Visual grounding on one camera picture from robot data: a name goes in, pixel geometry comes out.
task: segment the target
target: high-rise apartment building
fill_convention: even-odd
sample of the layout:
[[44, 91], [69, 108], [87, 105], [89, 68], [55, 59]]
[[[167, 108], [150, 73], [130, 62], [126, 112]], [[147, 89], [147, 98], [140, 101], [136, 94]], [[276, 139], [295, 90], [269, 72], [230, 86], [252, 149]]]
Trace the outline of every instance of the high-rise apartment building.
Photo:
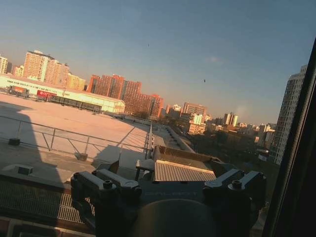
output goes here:
[[202, 122], [205, 121], [207, 107], [203, 105], [197, 105], [189, 102], [185, 102], [182, 113], [184, 114], [198, 114], [202, 115]]
[[69, 67], [43, 52], [27, 51], [24, 62], [23, 77], [44, 81], [46, 83], [66, 86]]
[[92, 75], [87, 91], [123, 100], [126, 113], [146, 112], [152, 119], [159, 118], [163, 99], [158, 95], [142, 94], [141, 86], [141, 82], [128, 81], [118, 75], [102, 75], [101, 78]]
[[150, 108], [149, 108], [149, 118], [158, 119], [160, 117], [161, 109], [163, 108], [163, 99], [157, 95], [150, 95]]
[[234, 115], [232, 112], [230, 114], [224, 114], [223, 124], [232, 125], [236, 127], [238, 116]]
[[46, 71], [44, 82], [66, 86], [69, 67], [67, 64], [61, 64], [57, 60], [50, 60]]
[[127, 97], [134, 97], [137, 94], [140, 94], [141, 87], [142, 83], [139, 81], [125, 80], [123, 83], [120, 99], [124, 100]]
[[6, 74], [7, 67], [8, 67], [8, 59], [1, 57], [0, 55], [0, 74]]
[[6, 67], [6, 73], [12, 73], [12, 63], [8, 62], [8, 65]]
[[23, 65], [21, 65], [20, 67], [18, 67], [18, 66], [14, 66], [14, 67], [13, 67], [13, 72], [12, 72], [12, 74], [13, 74], [14, 76], [22, 77], [22, 76], [23, 76], [23, 72], [24, 72], [24, 66], [23, 66]]
[[266, 140], [271, 141], [272, 132], [274, 132], [274, 130], [271, 129], [269, 124], [260, 125], [259, 131], [258, 131], [258, 137], [259, 137], [258, 146], [266, 147]]
[[170, 108], [171, 108], [171, 106], [170, 106], [170, 105], [167, 105], [167, 106], [166, 106], [166, 114], [168, 114], [168, 113], [169, 113]]
[[68, 73], [66, 87], [69, 89], [83, 90], [85, 85], [85, 80], [81, 79], [71, 73]]
[[299, 73], [291, 75], [285, 89], [281, 110], [277, 119], [276, 131], [271, 144], [270, 157], [276, 164], [281, 164], [288, 134], [305, 78], [307, 65]]
[[51, 60], [55, 59], [49, 55], [43, 54], [41, 51], [27, 51], [24, 62], [23, 77], [45, 81], [47, 69]]

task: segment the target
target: metal grate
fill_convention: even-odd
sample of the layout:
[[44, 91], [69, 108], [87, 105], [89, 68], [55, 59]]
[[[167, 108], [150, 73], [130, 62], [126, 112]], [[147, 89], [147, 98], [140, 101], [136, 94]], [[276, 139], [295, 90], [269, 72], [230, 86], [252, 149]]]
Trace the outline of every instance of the metal grate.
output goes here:
[[70, 194], [7, 181], [0, 181], [0, 208], [82, 223]]

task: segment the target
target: red sign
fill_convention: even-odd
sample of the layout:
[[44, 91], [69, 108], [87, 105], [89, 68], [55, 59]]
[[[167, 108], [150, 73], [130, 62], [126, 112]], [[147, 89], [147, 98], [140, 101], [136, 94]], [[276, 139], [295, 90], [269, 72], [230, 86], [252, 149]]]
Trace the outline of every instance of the red sign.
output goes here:
[[25, 90], [24, 88], [21, 88], [21, 87], [18, 87], [18, 86], [14, 87], [14, 91], [16, 91], [16, 92], [23, 93], [24, 90]]
[[57, 95], [57, 94], [50, 93], [50, 92], [43, 91], [43, 90], [38, 90], [38, 93], [37, 93], [37, 96], [38, 96], [38, 97], [44, 97], [44, 98], [46, 98], [47, 95]]

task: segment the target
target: tree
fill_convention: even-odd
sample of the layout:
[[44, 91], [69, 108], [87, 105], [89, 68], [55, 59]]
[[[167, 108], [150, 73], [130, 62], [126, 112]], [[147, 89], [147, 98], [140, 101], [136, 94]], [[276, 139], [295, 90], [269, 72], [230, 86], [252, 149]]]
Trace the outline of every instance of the tree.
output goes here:
[[148, 119], [149, 114], [146, 111], [138, 111], [134, 114], [134, 116], [140, 119]]

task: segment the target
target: flat roof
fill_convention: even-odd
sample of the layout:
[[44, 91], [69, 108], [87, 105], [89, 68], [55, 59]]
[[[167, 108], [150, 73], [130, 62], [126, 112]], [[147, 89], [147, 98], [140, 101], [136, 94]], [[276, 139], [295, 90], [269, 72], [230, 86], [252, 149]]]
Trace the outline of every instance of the flat roof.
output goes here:
[[28, 53], [32, 53], [32, 54], [36, 54], [36, 55], [40, 55], [40, 56], [45, 56], [47, 58], [55, 60], [55, 58], [53, 58], [52, 56], [49, 56], [49, 55], [46, 55], [46, 54], [43, 54], [43, 53], [37, 53], [37, 52], [32, 52], [32, 51], [28, 51]]
[[[65, 89], [65, 87], [62, 87], [60, 85], [49, 84], [49, 83], [46, 83], [46, 82], [43, 82], [43, 81], [17, 77], [17, 76], [14, 76], [14, 75], [3, 74], [3, 75], [0, 75], [0, 76], [4, 76], [4, 77], [10, 78], [10, 79], [20, 80], [20, 81], [24, 81], [24, 82], [28, 82], [28, 83], [33, 83], [33, 84], [37, 84], [37, 85], [47, 86], [47, 87], [51, 87], [51, 88], [55, 88], [55, 89], [60, 89], [60, 90], [64, 90]], [[93, 94], [93, 93], [86, 92], [84, 90], [75, 90], [75, 89], [66, 88], [65, 91], [78, 93], [78, 94], [85, 94], [85, 95], [88, 95], [88, 96], [91, 96], [91, 97], [94, 97], [94, 98], [106, 99], [106, 100], [110, 100], [110, 101], [114, 101], [114, 102], [119, 102], [119, 101], [124, 102], [123, 100], [120, 100], [120, 99], [115, 99], [115, 98], [111, 98], [111, 97], [104, 96], [104, 95]]]

